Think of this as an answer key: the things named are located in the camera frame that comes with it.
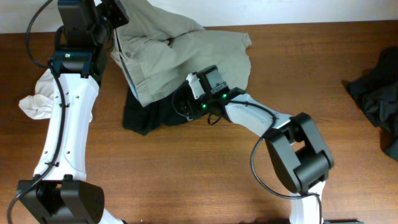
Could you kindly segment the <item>khaki beige shorts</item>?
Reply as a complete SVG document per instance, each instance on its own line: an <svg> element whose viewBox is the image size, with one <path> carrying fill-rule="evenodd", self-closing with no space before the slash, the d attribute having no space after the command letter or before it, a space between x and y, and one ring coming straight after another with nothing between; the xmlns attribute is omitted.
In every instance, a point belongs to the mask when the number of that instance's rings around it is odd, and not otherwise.
<svg viewBox="0 0 398 224"><path fill-rule="evenodd" d="M142 106L170 95L189 73L216 65L228 86L246 89L249 34L206 30L148 1L121 0L129 23L114 30L111 56Z"/></svg>

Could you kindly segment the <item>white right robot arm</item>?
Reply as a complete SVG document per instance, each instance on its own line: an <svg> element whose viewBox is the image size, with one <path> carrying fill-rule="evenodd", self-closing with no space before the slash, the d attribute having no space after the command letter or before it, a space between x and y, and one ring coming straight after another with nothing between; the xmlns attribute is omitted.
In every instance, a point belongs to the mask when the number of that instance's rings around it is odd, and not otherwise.
<svg viewBox="0 0 398 224"><path fill-rule="evenodd" d="M291 223L323 223L322 193L334 160L314 120L306 113L295 116L272 110L249 93L230 88L217 66L187 75L172 93L172 108L189 121L203 115L216 116L241 125L259 139L249 164L254 178L271 194L290 200ZM256 152L264 143L272 166L289 194L268 187L254 165Z"/></svg>

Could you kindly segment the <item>black garment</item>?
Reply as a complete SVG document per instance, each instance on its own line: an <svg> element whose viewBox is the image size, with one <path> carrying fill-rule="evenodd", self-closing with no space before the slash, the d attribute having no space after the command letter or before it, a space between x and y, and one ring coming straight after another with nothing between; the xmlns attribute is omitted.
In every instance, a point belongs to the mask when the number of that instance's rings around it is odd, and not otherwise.
<svg viewBox="0 0 398 224"><path fill-rule="evenodd" d="M187 123L172 107L172 94L143 107L131 90L127 91L122 126L140 135L147 135L161 125L176 126Z"/></svg>

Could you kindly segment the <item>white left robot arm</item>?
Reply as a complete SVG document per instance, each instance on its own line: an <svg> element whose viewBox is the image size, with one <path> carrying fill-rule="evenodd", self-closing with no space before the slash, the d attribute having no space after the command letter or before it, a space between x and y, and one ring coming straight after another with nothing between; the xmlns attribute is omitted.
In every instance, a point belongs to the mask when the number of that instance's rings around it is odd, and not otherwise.
<svg viewBox="0 0 398 224"><path fill-rule="evenodd" d="M45 146L30 180L20 180L15 201L39 223L117 223L101 187L86 181L85 150L91 112L107 62L106 44L129 17L117 0L63 0L62 26L47 66L53 108Z"/></svg>

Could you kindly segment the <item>white crumpled cloth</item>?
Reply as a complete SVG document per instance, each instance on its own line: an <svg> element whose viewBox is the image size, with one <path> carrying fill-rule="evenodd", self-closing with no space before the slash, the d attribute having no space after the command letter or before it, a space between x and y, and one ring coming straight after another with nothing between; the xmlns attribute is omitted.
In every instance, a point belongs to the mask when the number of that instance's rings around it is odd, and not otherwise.
<svg viewBox="0 0 398 224"><path fill-rule="evenodd" d="M35 94L23 98L19 108L30 118L49 119L51 128L60 125L62 109L66 109L65 125L88 125L98 96L99 86L93 78L82 78L78 73L63 73L58 78L62 90L49 70L39 78Z"/></svg>

